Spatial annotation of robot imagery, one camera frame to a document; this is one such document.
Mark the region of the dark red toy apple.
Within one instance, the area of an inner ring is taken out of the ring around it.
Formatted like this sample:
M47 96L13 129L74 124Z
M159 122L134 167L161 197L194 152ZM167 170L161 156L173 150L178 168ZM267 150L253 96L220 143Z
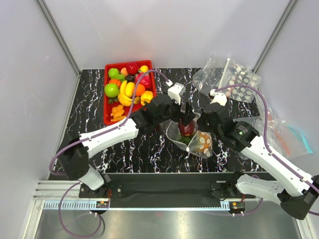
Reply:
M195 132L195 124L192 120L188 125L184 125L182 123L178 124L178 129L180 132L180 135L182 136L190 136Z

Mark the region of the toy pineapple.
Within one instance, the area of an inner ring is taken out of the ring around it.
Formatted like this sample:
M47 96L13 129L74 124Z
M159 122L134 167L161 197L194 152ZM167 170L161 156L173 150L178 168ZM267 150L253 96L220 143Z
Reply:
M195 156L209 158L212 156L212 137L210 133L198 131L190 136L180 136L173 141L181 150Z

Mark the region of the polka dot zip bag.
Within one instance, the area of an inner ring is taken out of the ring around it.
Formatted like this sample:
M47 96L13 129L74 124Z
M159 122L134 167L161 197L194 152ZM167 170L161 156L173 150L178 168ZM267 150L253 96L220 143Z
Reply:
M212 137L210 133L198 129L196 120L199 117L200 114L195 113L195 118L187 126L170 121L166 136L179 149L195 156L209 158L212 156Z

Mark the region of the yellow toy bell pepper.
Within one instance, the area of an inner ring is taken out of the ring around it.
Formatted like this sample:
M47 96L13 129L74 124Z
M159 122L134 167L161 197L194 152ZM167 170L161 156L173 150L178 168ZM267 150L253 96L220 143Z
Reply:
M144 106L145 104L150 103L153 97L154 95L152 91L145 91L140 98L141 105Z

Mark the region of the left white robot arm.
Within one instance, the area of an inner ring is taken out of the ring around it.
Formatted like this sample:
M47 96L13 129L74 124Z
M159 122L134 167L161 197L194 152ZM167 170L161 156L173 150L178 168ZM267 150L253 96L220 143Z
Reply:
M77 180L90 188L96 197L103 197L108 190L106 179L89 164L94 155L125 140L152 132L167 120L188 125L195 118L191 104L181 105L167 94L160 94L139 110L111 126L77 135L63 143L56 154L68 180Z

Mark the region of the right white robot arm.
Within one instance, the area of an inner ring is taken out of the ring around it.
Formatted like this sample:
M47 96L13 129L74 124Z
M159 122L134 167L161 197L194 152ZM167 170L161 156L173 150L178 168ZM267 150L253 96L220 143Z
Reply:
M264 168L273 181L235 172L220 186L223 196L254 195L281 206L291 217L303 220L319 197L319 178L302 171L264 142L265 138L244 121L234 121L226 106L206 105L197 120L199 129L254 160Z

